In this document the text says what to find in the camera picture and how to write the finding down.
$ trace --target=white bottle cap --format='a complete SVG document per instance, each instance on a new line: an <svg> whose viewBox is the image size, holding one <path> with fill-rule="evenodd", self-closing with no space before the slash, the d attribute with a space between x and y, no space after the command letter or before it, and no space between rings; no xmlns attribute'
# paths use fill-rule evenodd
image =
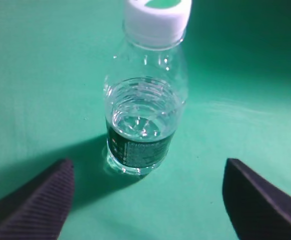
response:
<svg viewBox="0 0 291 240"><path fill-rule="evenodd" d="M185 34L192 0L125 0L128 38L145 47L166 48Z"/></svg>

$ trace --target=ribbed black rubber pad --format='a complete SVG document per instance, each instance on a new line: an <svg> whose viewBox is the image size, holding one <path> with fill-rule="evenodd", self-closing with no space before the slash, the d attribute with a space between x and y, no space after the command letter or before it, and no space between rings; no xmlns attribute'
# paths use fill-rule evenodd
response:
<svg viewBox="0 0 291 240"><path fill-rule="evenodd" d="M56 240L74 190L72 162L57 161L0 200L0 240Z"/></svg>
<svg viewBox="0 0 291 240"><path fill-rule="evenodd" d="M241 240L291 240L291 197L238 159L228 159L223 201Z"/></svg>

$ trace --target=plastic water bottle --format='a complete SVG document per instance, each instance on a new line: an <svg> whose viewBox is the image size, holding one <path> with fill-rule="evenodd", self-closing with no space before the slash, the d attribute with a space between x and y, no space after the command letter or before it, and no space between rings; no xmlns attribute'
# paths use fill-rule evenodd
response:
<svg viewBox="0 0 291 240"><path fill-rule="evenodd" d="M191 0L125 0L125 39L105 77L107 162L148 174L167 155L188 97L180 43Z"/></svg>

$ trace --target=dark green label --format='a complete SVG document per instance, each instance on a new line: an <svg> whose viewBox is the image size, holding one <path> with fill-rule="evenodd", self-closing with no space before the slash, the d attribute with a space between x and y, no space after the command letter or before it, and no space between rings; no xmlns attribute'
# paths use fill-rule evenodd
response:
<svg viewBox="0 0 291 240"><path fill-rule="evenodd" d="M118 134L108 121L106 128L111 153L121 164L131 168L146 168L160 162L167 155L173 137L171 134L159 141L140 142Z"/></svg>

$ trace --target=green backdrop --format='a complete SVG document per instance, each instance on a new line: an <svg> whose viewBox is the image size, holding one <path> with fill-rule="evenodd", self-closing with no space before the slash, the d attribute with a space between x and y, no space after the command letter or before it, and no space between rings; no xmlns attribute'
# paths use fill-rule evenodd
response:
<svg viewBox="0 0 291 240"><path fill-rule="evenodd" d="M194 0L188 104L166 161L143 179L112 174L101 155L121 20L120 0L0 0L0 197L70 157L61 240L236 240L227 157L291 195L291 1Z"/></svg>

